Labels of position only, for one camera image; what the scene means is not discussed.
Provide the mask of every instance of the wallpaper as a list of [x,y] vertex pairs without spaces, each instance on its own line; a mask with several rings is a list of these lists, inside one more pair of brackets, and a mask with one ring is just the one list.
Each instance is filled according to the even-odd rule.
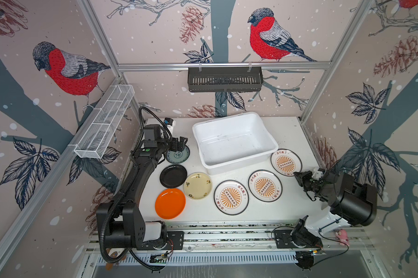
[[263,71],[260,92],[189,92],[187,71],[127,72],[140,105],[159,117],[224,117],[254,111],[262,117],[300,116],[323,70]]
[[327,167],[377,188],[365,230],[392,277],[418,277],[418,1],[375,1],[307,127]]
[[97,228],[96,209],[113,197],[138,131],[139,123],[128,109],[102,160],[83,158],[84,168],[76,175],[78,157],[73,159],[0,277],[76,275]]
[[112,80],[75,1],[0,0],[0,240]]
[[91,2],[119,63],[210,63],[330,60],[360,1]]

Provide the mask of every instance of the white table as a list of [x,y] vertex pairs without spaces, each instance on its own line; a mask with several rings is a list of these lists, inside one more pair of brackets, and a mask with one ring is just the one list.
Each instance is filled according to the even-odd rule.
[[[182,163],[188,175],[194,172],[206,173],[198,154],[197,142],[192,133],[192,126],[208,119],[178,118],[174,120],[176,121],[176,126],[173,129],[173,136],[183,136],[189,139],[187,146],[190,149],[190,157]],[[296,117],[263,117],[262,120],[267,130],[277,141],[279,148],[287,148],[299,156],[303,165],[302,171],[308,171],[314,167],[318,167],[317,161]],[[155,119],[148,119],[146,124],[157,123]],[[139,206],[145,221],[163,220],[168,225],[271,224],[303,218],[321,209],[320,201],[312,202],[309,200],[305,192],[303,192],[303,189],[298,185],[295,177],[286,177],[279,174],[274,170],[269,159],[243,169],[210,176],[212,190],[206,198],[193,200],[186,197],[186,207],[180,215],[174,219],[161,219],[155,212],[155,201],[157,196],[165,190],[165,187],[160,183],[160,173],[168,165],[170,163],[167,160],[158,165],[147,181]],[[227,215],[221,212],[215,206],[213,200],[215,188],[222,181],[236,180],[249,190],[248,178],[256,170],[268,170],[277,175],[283,186],[280,198],[274,202],[262,202],[248,191],[249,204],[244,212],[238,215]],[[183,186],[179,186],[178,189],[183,191]]]

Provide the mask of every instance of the bird illustration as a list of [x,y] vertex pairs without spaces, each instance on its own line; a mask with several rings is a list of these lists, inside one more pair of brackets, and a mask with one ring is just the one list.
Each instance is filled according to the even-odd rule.
[[45,69],[53,81],[64,91],[75,96],[86,96],[89,105],[89,93],[98,87],[98,78],[110,66],[97,63],[83,55],[70,54],[43,41],[33,50],[33,59],[38,70]]
[[[382,6],[388,2],[391,2],[393,0],[386,0],[382,3],[379,4],[379,6]],[[393,14],[391,17],[395,18],[396,13],[399,11],[400,8],[406,8],[408,9],[408,17],[412,17],[414,15],[411,14],[411,8],[415,7],[418,5],[418,0],[394,0],[395,2],[397,2],[397,4],[395,5],[395,7],[393,8],[393,10],[391,11],[391,13]]]
[[251,23],[251,47],[264,59],[276,59],[282,57],[299,56],[308,61],[315,61],[305,55],[303,49],[291,38],[291,34],[284,30],[275,20],[274,13],[269,8],[256,9],[250,16]]

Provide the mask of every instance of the plate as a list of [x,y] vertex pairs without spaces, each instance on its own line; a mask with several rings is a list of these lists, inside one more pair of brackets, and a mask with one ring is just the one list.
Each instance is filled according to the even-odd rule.
[[252,173],[248,183],[252,195],[263,202],[276,201],[281,196],[283,189],[278,177],[266,170],[258,170]]
[[248,206],[249,194],[238,181],[223,181],[215,189],[213,200],[223,213],[236,215],[242,213]]
[[200,200],[209,195],[212,189],[212,181],[205,173],[196,172],[190,174],[184,182],[184,193],[189,198]]
[[279,148],[271,156],[271,163],[274,169],[282,175],[292,177],[294,172],[301,171],[301,160],[292,151]]
[[186,206],[186,197],[181,190],[169,188],[158,195],[155,202],[155,211],[162,219],[172,219],[183,212]]
[[186,168],[179,164],[172,164],[161,171],[160,182],[166,188],[175,188],[182,185],[186,177]]
[[166,160],[173,164],[180,164],[186,161],[189,158],[190,149],[188,146],[184,145],[184,150],[182,152],[172,152],[167,151]]

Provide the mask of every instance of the white wire mesh basket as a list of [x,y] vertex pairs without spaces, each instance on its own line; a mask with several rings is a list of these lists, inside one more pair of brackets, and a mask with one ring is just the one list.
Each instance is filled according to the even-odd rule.
[[131,85],[116,85],[75,148],[81,158],[102,158],[134,97]]

